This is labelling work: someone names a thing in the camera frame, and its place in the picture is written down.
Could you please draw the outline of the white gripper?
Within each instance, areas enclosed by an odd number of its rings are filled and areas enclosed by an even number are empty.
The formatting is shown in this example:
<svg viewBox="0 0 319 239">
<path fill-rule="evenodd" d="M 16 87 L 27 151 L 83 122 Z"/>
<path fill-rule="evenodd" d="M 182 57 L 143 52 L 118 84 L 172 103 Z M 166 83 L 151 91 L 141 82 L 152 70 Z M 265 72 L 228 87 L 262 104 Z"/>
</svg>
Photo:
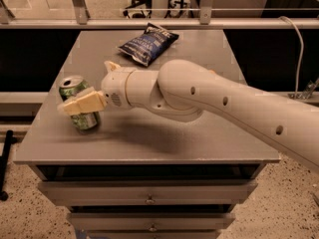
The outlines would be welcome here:
<svg viewBox="0 0 319 239">
<path fill-rule="evenodd" d="M 132 106 L 127 98 L 127 81 L 136 70 L 121 67 L 112 61 L 104 61 L 107 74 L 101 82 L 102 91 L 89 87 L 57 106 L 61 115 L 76 116 L 102 111 L 107 105 L 115 109 L 129 110 Z"/>
</svg>

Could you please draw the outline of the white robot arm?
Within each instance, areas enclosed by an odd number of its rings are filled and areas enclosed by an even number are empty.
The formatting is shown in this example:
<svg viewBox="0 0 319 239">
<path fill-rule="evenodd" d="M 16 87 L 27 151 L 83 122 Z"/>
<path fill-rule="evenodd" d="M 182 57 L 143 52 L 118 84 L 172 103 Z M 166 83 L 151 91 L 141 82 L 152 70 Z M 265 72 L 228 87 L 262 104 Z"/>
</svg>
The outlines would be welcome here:
<svg viewBox="0 0 319 239">
<path fill-rule="evenodd" d="M 315 172 L 319 171 L 319 108 L 228 80 L 186 60 L 157 71 L 106 61 L 97 91 L 89 87 L 58 105 L 74 116 L 107 107 L 143 108 L 160 117 L 192 121 L 216 114 Z"/>
</svg>

